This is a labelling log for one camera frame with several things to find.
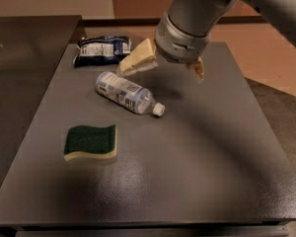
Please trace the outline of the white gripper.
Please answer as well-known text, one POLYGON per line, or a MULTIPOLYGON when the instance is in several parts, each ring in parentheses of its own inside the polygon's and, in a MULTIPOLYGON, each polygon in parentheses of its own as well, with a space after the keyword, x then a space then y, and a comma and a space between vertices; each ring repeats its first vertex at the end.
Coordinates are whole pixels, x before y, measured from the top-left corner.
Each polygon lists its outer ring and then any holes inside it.
POLYGON ((187 63, 196 82, 201 83, 204 79, 204 66, 199 56, 210 42, 211 24, 196 18, 188 20, 187 29, 184 30, 182 22, 179 20, 175 24, 169 14, 165 13, 155 31, 155 42, 152 39, 141 42, 119 63, 116 74, 125 77, 157 67, 158 48, 159 53, 169 62, 187 63))

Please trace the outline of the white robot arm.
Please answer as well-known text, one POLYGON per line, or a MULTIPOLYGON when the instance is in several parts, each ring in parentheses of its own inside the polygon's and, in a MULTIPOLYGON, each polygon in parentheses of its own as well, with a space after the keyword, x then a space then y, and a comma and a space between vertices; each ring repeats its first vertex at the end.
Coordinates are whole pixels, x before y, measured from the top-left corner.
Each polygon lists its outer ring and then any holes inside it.
POLYGON ((152 39, 142 41, 118 65, 120 77, 158 66, 158 59, 181 63, 197 81, 204 78, 201 55, 211 31, 237 2, 255 9, 296 47, 296 0, 173 0, 152 39))

